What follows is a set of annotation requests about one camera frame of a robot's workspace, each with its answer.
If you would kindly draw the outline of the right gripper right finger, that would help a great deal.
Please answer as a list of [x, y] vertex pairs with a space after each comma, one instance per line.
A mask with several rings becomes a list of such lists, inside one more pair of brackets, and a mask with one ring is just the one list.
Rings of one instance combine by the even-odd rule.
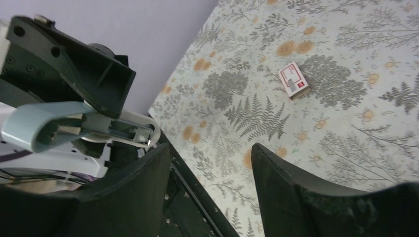
[[375, 192], [348, 188], [293, 165], [256, 143], [251, 164], [267, 237], [416, 237], [419, 185]]

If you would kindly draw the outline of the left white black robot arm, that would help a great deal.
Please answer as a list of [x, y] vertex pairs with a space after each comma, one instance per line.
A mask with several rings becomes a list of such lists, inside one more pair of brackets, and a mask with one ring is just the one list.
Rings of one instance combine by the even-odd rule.
[[[135, 78], [126, 55], [98, 43], [85, 44], [41, 15], [15, 15], [0, 23], [0, 119], [25, 104], [70, 102], [92, 105], [112, 118], [123, 105]], [[128, 165], [138, 149], [117, 141], [77, 139], [33, 153], [0, 138], [0, 167], [70, 172], [77, 181], [103, 177]]]

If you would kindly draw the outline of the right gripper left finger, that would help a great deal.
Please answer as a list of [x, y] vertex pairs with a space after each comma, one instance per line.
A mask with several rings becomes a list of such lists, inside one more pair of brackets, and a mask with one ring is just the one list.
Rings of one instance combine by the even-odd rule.
[[74, 191], [0, 189], [3, 237], [156, 237], [170, 173], [167, 143]]

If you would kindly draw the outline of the floral patterned table mat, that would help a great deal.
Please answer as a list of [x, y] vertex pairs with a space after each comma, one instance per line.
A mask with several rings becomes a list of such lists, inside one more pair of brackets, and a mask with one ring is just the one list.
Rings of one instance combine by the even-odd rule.
[[[291, 100], [278, 71], [311, 87]], [[264, 235], [261, 143], [329, 181], [419, 178], [416, 0], [221, 0], [149, 110], [241, 237]]]

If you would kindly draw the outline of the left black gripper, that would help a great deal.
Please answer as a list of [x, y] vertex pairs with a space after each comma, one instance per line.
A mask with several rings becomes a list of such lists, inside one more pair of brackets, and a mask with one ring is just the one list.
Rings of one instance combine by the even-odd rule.
[[24, 104], [87, 102], [118, 118], [135, 78], [126, 55], [85, 44], [56, 29], [53, 21], [15, 15], [6, 35], [0, 101]]

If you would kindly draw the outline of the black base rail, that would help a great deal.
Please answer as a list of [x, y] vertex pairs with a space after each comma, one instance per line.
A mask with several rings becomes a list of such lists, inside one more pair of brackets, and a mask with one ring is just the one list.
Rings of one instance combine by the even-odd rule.
[[159, 236], [237, 237], [236, 230], [164, 134], [159, 143], [168, 143], [171, 153]]

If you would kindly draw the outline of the red white staple box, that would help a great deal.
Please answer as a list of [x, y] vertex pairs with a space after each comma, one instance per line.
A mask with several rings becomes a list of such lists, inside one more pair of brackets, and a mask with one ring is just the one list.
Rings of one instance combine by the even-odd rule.
[[279, 70], [278, 76], [291, 100], [300, 98], [311, 91], [310, 85], [295, 61]]

